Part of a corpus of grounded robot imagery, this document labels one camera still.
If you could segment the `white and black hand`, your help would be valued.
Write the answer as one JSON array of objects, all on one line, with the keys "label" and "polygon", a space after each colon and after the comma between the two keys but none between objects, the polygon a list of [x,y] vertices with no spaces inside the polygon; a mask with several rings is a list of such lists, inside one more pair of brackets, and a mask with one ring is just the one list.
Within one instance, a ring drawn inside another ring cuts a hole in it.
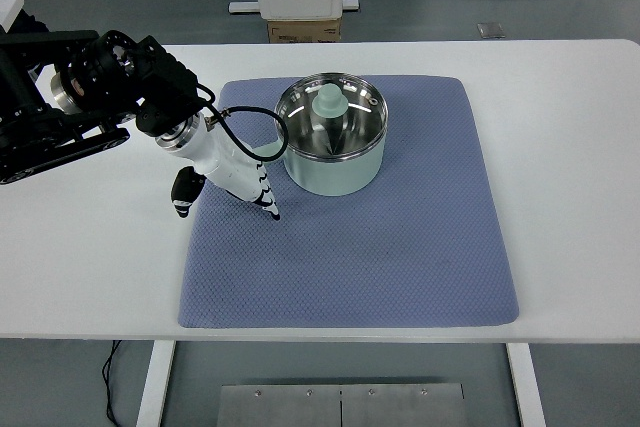
[{"label": "white and black hand", "polygon": [[199,128],[185,146],[170,150],[192,162],[195,172],[236,198],[258,205],[274,220],[280,219],[274,192],[262,161],[246,154],[218,126]]}]

